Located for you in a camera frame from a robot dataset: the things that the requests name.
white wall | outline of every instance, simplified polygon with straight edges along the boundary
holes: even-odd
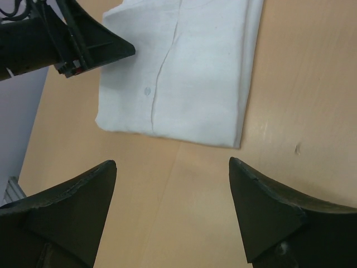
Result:
[[[47,1],[53,5],[55,0]],[[10,12],[13,1],[0,1]],[[0,200],[9,176],[19,176],[48,68],[0,82]]]

black cable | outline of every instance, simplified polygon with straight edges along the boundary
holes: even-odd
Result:
[[[26,17],[28,17],[31,13],[31,0],[25,0],[25,1],[26,1],[26,8],[22,14],[20,14],[18,16],[13,16],[13,17],[2,18],[2,21],[22,21]]]
[[[4,14],[5,16],[7,16],[7,17],[13,17],[13,16],[15,16],[15,15],[17,14],[17,12],[18,12],[18,9],[20,8],[21,1],[22,1],[22,0],[15,0],[15,8],[14,8],[14,11],[13,11],[13,12],[7,13],[7,12],[5,12],[4,10],[2,10],[1,8],[0,8],[0,12],[3,13],[3,14]]]

table surface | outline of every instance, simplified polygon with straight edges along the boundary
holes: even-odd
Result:
[[[80,0],[95,19],[120,0]],[[240,150],[104,132],[100,70],[50,68],[22,168],[30,195],[114,159],[95,267],[251,267],[228,181],[238,157],[321,199],[357,207],[357,1],[266,0]]]

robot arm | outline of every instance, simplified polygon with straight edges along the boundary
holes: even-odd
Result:
[[[21,1],[26,8],[17,15]],[[65,22],[46,0],[15,0],[12,13],[0,9],[0,80],[49,65],[71,77],[135,54],[76,0],[56,1]]]

wooden table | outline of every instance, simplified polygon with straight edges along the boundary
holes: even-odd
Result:
[[[94,18],[120,0],[78,1]],[[228,182],[236,156],[357,207],[357,1],[266,0],[241,150],[100,130],[99,70],[48,74],[21,186],[34,194],[118,165],[98,268],[250,267]]]

